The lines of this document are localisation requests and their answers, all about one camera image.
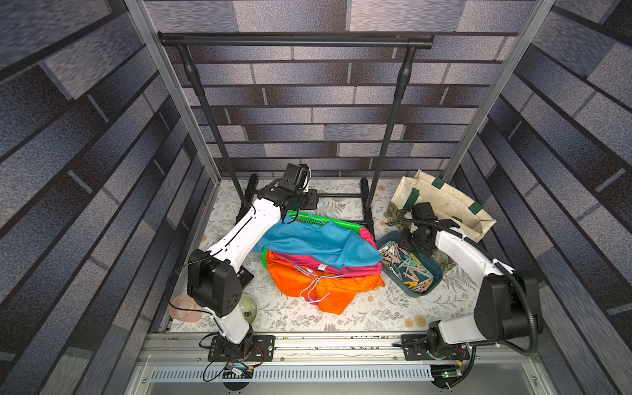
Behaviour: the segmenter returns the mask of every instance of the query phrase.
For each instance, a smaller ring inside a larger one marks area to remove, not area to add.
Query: vented metal panel
[[[224,367],[209,367],[205,378],[211,379]],[[202,380],[204,367],[156,367],[152,382],[195,382]],[[224,382],[249,379],[229,373]],[[353,381],[431,381],[430,365],[335,365],[335,366],[261,366],[255,370],[254,382],[353,382]]]

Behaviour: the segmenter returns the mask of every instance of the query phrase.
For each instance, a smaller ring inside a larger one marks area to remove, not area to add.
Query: small bowl
[[[257,318],[257,301],[250,295],[242,294],[241,299],[239,299],[239,309],[243,314],[243,317],[246,321],[252,325]]]

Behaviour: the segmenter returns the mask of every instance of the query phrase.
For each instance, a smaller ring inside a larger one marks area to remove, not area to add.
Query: clothing rack
[[[219,134],[217,122],[213,116],[213,112],[210,108],[209,101],[206,98],[204,87],[200,79],[200,74],[195,66],[195,62],[191,57],[191,52],[188,46],[301,46],[301,47],[398,47],[406,48],[406,54],[404,60],[399,69],[397,77],[395,94],[393,95],[393,102],[391,105],[391,114],[389,116],[388,123],[386,124],[386,130],[384,132],[384,139],[382,140],[382,146],[380,148],[380,154],[377,159],[377,163],[374,166],[373,181],[371,182],[371,188],[368,187],[368,181],[366,178],[360,180],[360,193],[319,193],[319,197],[353,197],[362,199],[363,220],[362,221],[349,221],[364,225],[372,235],[374,233],[373,214],[371,213],[371,203],[373,202],[373,196],[375,195],[375,189],[377,188],[377,182],[380,178],[380,173],[384,167],[384,161],[386,159],[386,151],[391,141],[391,135],[397,116],[399,114],[399,107],[401,105],[404,92],[410,81],[410,76],[413,67],[413,61],[417,49],[430,49],[432,48],[433,37],[431,38],[376,38],[376,37],[332,37],[332,36],[316,36],[316,37],[300,37],[289,35],[274,35],[274,36],[262,36],[262,35],[186,35],[177,33],[161,33],[158,32],[158,39],[163,46],[176,47],[182,58],[186,77],[191,82],[193,91],[200,101],[204,116],[209,123],[210,130],[213,133],[217,146],[222,159],[226,163],[226,169],[230,174],[233,184],[237,191],[241,202],[241,209],[237,215],[236,220],[239,221],[248,211],[248,203],[252,201],[254,194],[257,192],[257,175],[252,174],[248,180],[246,186],[246,192],[241,190],[241,185],[237,179],[237,173],[234,170],[233,163],[228,156],[226,145],[222,136]]]

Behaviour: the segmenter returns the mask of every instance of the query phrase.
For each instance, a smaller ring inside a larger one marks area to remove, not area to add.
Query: orange shirt
[[[314,270],[313,274],[318,277],[324,276],[318,281],[313,291],[307,295],[312,288],[308,288],[315,277],[306,276],[296,270],[291,263],[280,259],[272,251],[268,251],[265,261],[268,265],[268,271],[279,290],[287,296],[295,298],[302,296],[306,300],[324,300],[318,302],[321,311],[327,313],[340,314],[351,303],[358,292],[372,291],[377,286],[384,286],[384,281],[379,274],[365,277],[341,277],[327,278],[331,274],[325,274],[318,270]]]

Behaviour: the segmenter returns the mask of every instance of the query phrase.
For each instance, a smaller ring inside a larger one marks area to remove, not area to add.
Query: black motor joint
[[[417,203],[410,209],[413,220],[432,221],[447,228],[460,228],[452,219],[438,219],[428,202]],[[435,249],[435,239],[438,229],[428,224],[417,224],[414,232],[403,232],[400,246],[407,250],[418,251],[431,256]]]
[[[318,192],[305,190],[310,170],[306,164],[288,164],[282,178],[261,188],[257,196],[270,200],[281,209],[281,217],[292,210],[313,210],[318,204]]]

